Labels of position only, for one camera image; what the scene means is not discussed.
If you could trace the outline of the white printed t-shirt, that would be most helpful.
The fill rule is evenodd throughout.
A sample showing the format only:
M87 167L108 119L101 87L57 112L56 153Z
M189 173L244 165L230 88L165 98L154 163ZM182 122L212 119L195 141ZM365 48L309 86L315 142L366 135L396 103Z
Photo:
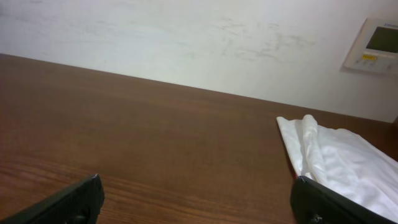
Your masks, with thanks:
M293 170L390 220L397 221L397 161L347 129L277 118Z

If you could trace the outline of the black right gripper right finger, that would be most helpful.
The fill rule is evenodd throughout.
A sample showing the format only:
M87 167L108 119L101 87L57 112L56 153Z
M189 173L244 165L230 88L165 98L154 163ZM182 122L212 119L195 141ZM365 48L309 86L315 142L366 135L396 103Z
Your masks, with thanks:
M306 176L295 180L290 206L299 224L395 224Z

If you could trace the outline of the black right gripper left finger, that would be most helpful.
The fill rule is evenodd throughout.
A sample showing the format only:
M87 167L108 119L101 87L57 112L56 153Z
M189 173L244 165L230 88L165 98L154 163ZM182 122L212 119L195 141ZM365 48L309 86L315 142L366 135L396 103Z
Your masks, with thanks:
M1 220L1 224L96 224L104 204L99 174Z

